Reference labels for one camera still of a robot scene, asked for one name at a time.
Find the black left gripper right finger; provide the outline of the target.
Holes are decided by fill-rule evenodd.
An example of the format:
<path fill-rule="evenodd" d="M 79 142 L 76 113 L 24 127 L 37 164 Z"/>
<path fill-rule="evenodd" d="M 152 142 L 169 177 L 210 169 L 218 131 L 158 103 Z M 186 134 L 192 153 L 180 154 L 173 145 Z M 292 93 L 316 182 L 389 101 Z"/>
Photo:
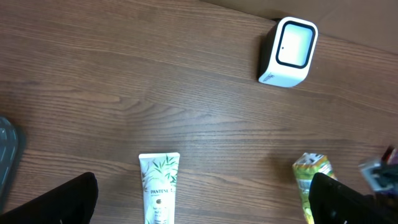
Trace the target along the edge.
<path fill-rule="evenodd" d="M 397 224 L 397 213 L 320 172 L 308 196 L 315 224 Z"/>

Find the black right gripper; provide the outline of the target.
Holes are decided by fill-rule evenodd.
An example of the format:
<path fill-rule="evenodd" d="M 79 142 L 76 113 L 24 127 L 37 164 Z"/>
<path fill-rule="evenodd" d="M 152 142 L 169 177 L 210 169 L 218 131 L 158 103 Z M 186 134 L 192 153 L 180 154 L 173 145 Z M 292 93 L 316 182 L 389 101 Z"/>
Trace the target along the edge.
<path fill-rule="evenodd" d="M 371 159 L 361 163 L 359 169 L 376 194 L 397 196 L 397 164 Z"/>

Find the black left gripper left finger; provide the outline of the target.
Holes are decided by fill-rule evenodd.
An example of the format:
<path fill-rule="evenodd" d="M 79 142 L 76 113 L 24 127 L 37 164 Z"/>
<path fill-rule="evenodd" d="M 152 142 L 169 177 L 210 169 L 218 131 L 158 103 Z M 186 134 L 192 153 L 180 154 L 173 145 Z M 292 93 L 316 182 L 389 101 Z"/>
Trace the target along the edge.
<path fill-rule="evenodd" d="M 1 224 L 89 224 L 98 199 L 94 173 L 85 172 L 1 215 Z"/>

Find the green yellow sachet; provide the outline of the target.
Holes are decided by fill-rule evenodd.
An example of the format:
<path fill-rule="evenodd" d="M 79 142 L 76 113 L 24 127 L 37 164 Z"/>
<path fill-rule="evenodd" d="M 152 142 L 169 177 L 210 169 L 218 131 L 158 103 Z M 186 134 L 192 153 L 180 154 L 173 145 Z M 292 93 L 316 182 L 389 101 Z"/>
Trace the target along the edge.
<path fill-rule="evenodd" d="M 308 224 L 314 224 L 308 199 L 313 176 L 321 172 L 336 180 L 336 175 L 326 155 L 307 152 L 293 163 L 292 170 L 300 191 L 305 220 Z"/>

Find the white cosmetic tube gold cap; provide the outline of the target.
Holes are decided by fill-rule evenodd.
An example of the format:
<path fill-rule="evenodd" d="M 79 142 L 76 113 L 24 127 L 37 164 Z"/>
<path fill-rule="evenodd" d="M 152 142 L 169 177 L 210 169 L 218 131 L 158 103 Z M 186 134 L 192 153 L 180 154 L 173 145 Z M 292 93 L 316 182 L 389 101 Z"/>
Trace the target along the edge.
<path fill-rule="evenodd" d="M 145 224 L 174 224 L 180 154 L 139 154 Z"/>

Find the purple snack packet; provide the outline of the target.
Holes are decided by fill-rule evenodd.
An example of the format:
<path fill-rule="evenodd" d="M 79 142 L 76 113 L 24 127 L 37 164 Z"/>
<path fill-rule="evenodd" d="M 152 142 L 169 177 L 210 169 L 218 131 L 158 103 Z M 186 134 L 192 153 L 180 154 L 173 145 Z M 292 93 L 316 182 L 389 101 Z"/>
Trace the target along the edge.
<path fill-rule="evenodd" d="M 387 165 L 397 165 L 397 147 L 389 146 L 383 154 L 381 161 Z"/>

